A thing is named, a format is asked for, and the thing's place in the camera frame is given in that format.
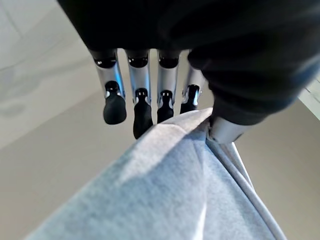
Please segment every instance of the robotic hand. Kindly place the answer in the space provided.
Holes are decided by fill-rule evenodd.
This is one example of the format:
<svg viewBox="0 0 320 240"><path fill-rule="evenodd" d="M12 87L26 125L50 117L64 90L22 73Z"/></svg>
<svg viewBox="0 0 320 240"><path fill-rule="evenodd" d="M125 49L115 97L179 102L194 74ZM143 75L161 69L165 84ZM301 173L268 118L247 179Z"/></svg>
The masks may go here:
<svg viewBox="0 0 320 240"><path fill-rule="evenodd" d="M196 109L206 79L220 144L289 106L319 69L317 0L58 2L96 63L108 124L126 118L116 49L126 50L136 138L153 125L149 49L158 49L157 122L174 114L179 53L192 49L180 112Z"/></svg>

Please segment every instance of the gray fabric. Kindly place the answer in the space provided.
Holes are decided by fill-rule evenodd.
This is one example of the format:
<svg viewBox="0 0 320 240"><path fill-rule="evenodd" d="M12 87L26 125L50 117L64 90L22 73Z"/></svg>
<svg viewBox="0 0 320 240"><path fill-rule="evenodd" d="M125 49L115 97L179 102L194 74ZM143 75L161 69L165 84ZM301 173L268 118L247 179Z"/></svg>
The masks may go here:
<svg viewBox="0 0 320 240"><path fill-rule="evenodd" d="M27 240L285 239L235 159L214 155L211 112L154 126Z"/></svg>

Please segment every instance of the gray cloth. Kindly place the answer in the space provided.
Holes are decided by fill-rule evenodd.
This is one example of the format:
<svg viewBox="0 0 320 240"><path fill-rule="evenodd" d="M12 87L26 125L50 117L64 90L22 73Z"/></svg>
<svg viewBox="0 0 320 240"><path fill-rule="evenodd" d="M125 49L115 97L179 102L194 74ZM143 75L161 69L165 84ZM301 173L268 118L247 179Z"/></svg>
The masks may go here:
<svg viewBox="0 0 320 240"><path fill-rule="evenodd" d="M286 239L228 147L212 108L158 124L27 240Z"/></svg>

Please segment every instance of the black rubber fingertip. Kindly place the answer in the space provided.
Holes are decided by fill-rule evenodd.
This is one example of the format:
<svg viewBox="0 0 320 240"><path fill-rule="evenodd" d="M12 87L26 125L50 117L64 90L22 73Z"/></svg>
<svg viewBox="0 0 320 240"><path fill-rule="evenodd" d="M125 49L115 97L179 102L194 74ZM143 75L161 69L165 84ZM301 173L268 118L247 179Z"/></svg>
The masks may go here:
<svg viewBox="0 0 320 240"><path fill-rule="evenodd" d="M116 125L127 118L126 101L116 93L111 93L105 100L103 119L106 124Z"/></svg>
<svg viewBox="0 0 320 240"><path fill-rule="evenodd" d="M139 101L134 106L133 135L135 139L140 138L149 128L153 126L151 106L145 101Z"/></svg>
<svg viewBox="0 0 320 240"><path fill-rule="evenodd" d="M157 123L162 123L163 121L172 118L174 116L174 110L168 106L163 106L158 109L157 113Z"/></svg>
<svg viewBox="0 0 320 240"><path fill-rule="evenodd" d="M184 114L193 110L197 110L197 106L193 105L191 101L188 101L187 103L181 104L180 114Z"/></svg>

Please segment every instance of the beige floor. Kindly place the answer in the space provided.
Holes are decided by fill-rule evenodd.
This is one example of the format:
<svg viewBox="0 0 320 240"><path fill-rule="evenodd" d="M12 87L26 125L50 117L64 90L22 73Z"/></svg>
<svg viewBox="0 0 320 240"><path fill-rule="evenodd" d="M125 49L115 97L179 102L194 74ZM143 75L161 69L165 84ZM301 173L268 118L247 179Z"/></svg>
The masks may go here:
<svg viewBox="0 0 320 240"><path fill-rule="evenodd" d="M1 2L0 239L18 240L134 142L133 109L123 51L119 58L128 117L123 124L107 126L94 65L57 3ZM176 112L186 71L183 58ZM155 99L154 51L151 75ZM302 101L320 116L320 104L308 94ZM205 90L199 107L212 103ZM320 239L320 121L298 101L236 145L256 191L288 238Z"/></svg>

